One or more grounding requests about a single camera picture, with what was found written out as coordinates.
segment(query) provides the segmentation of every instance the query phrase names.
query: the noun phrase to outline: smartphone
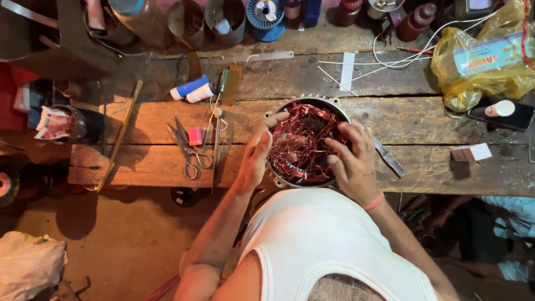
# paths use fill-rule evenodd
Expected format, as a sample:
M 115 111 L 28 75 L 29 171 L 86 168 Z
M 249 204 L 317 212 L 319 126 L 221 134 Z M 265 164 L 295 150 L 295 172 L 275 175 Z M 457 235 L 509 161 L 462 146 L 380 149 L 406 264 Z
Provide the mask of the smartphone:
M 492 106 L 494 103 L 488 97 L 482 98 L 479 103 L 468 111 L 467 116 L 480 121 L 500 125 L 513 130 L 525 131 L 530 127 L 531 120 L 533 119 L 533 113 L 535 108 L 528 106 L 527 104 L 521 104 L 513 102 L 515 104 L 515 111 L 513 114 L 506 117 L 488 117 L 488 116 L 474 116 L 472 110 L 477 108 L 484 108 Z

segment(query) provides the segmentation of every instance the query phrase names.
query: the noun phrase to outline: small white box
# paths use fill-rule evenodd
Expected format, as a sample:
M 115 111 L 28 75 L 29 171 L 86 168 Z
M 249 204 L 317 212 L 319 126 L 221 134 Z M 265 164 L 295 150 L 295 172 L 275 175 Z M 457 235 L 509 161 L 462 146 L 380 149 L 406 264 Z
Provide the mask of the small white box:
M 455 161 L 479 161 L 492 157 L 491 151 L 486 143 L 464 145 L 452 149 L 452 156 Z

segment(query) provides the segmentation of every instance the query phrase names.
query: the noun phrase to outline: scissors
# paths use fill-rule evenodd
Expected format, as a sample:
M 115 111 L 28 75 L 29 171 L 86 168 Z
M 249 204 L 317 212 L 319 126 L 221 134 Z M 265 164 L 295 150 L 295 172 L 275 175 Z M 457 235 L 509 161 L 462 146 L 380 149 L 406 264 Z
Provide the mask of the scissors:
M 198 153 L 196 150 L 194 150 L 189 145 L 189 139 L 186 136 L 186 131 L 184 130 L 184 127 L 182 126 L 182 124 L 180 124 L 180 121 L 178 121 L 178 118 L 175 117 L 174 121 L 177 124 L 177 129 L 173 128 L 173 126 L 171 126 L 167 122 L 165 124 L 167 124 L 167 129 L 171 133 L 171 137 L 173 137 L 174 142 L 178 146 L 180 146 L 180 149 L 182 149 L 182 153 L 184 154 L 184 159 L 185 159 L 184 160 L 184 175 L 186 175 L 186 178 L 188 178 L 190 180 L 193 180 L 193 179 L 195 179 L 197 177 L 197 174 L 199 172 L 199 168 L 197 166 L 195 166 L 195 165 L 193 165 L 193 164 L 188 162 L 189 161 L 189 157 L 197 156 L 197 160 L 199 162 L 199 165 L 202 168 L 205 168 L 205 169 L 210 168 L 210 166 L 212 166 L 213 158 L 209 154 Z M 201 158 L 199 156 L 208 157 L 208 159 L 210 160 L 210 163 L 208 163 L 207 166 L 204 166 L 202 164 Z M 189 175 L 189 173 L 188 173 L 188 165 L 195 170 L 195 173 L 193 174 L 193 177 L 191 177 Z

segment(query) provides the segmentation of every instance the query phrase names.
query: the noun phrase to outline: white tank top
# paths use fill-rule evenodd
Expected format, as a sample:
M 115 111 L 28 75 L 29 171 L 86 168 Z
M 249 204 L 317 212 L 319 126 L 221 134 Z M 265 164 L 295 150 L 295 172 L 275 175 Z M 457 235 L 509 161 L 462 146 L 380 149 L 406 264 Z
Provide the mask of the white tank top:
M 437 300 L 427 276 L 390 249 L 371 217 L 329 189 L 275 194 L 253 216 L 240 261 L 255 251 L 262 265 L 261 301 L 306 301 L 328 274 L 353 277 L 386 300 Z

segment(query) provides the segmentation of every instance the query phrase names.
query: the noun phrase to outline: wooden stick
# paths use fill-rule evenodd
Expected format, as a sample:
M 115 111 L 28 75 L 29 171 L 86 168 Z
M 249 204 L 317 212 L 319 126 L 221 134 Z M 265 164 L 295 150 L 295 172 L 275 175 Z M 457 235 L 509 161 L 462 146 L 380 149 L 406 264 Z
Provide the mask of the wooden stick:
M 125 121 L 123 122 L 121 131 L 119 132 L 119 138 L 117 138 L 117 143 L 113 147 L 113 152 L 111 153 L 110 161 L 108 162 L 108 166 L 106 167 L 106 172 L 104 173 L 104 176 L 102 177 L 101 181 L 98 183 L 97 192 L 100 192 L 100 190 L 104 186 L 104 183 L 106 183 L 106 180 L 108 176 L 110 175 L 110 172 L 113 169 L 113 166 L 115 165 L 115 157 L 117 156 L 117 152 L 119 152 L 119 147 L 121 146 L 121 142 L 123 141 L 123 137 L 125 136 L 126 130 L 128 128 L 130 115 L 132 114 L 132 111 L 134 110 L 134 106 L 135 106 L 137 97 L 139 96 L 139 91 L 141 90 L 142 86 L 143 86 L 143 82 L 141 80 L 138 80 L 137 84 L 135 85 L 134 96 L 132 97 L 130 106 L 128 106 L 128 111 L 126 112 Z

